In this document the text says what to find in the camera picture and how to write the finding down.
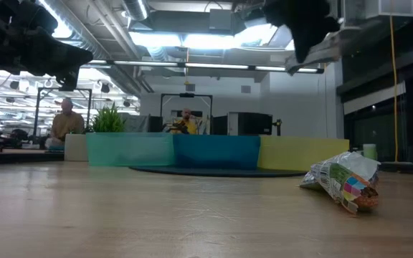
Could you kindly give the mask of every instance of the round platform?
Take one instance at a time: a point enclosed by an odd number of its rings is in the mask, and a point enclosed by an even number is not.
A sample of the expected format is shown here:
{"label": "round platform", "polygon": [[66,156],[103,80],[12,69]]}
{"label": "round platform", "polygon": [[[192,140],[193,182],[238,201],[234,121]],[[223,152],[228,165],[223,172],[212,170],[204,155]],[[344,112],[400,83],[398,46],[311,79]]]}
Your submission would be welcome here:
{"label": "round platform", "polygon": [[307,171],[281,171],[272,169],[240,170],[218,168],[179,168],[174,166],[131,166],[130,168],[137,171],[167,173],[172,175],[246,178],[304,176],[307,173]]}

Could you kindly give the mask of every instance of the chip bag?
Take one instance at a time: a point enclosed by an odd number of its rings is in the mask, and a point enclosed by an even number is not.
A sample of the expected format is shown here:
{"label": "chip bag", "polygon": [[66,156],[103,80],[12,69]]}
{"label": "chip bag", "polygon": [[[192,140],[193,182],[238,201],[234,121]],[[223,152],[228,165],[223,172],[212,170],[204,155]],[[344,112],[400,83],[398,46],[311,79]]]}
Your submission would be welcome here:
{"label": "chip bag", "polygon": [[301,188],[324,189],[352,214],[370,211],[379,204],[375,188],[380,163],[358,153],[345,152],[311,166]]}

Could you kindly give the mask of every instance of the person in yellow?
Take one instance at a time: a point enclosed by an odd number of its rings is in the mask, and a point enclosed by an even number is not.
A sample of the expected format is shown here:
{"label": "person in yellow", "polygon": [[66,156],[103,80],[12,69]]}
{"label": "person in yellow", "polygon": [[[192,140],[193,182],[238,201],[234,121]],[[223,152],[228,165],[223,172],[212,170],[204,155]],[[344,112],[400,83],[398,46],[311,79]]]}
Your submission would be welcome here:
{"label": "person in yellow", "polygon": [[185,134],[197,134],[197,124],[195,123],[195,117],[188,108],[184,108],[181,113],[182,120],[173,125],[172,133],[185,133]]}
{"label": "person in yellow", "polygon": [[50,131],[50,137],[46,140],[46,147],[64,145],[68,133],[82,133],[84,130],[84,118],[72,111],[71,99],[62,101],[62,112],[55,116]]}

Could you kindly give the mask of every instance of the wooden table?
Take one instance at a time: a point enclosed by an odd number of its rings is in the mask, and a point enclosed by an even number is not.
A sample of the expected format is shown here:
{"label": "wooden table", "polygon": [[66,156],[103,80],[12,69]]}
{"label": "wooden table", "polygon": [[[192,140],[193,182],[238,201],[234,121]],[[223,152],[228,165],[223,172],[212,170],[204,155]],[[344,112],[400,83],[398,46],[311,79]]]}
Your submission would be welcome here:
{"label": "wooden table", "polygon": [[354,217],[297,178],[0,166],[0,257],[413,257],[413,176]]}

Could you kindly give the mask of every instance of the blue bin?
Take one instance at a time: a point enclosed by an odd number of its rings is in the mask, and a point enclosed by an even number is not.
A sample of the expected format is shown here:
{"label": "blue bin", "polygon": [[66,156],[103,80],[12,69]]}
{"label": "blue bin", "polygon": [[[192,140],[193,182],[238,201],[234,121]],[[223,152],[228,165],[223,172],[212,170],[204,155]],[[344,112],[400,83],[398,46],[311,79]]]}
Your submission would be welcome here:
{"label": "blue bin", "polygon": [[171,166],[174,164],[170,133],[88,133],[91,166]]}
{"label": "blue bin", "polygon": [[260,137],[174,135],[176,166],[187,168],[256,169]]}

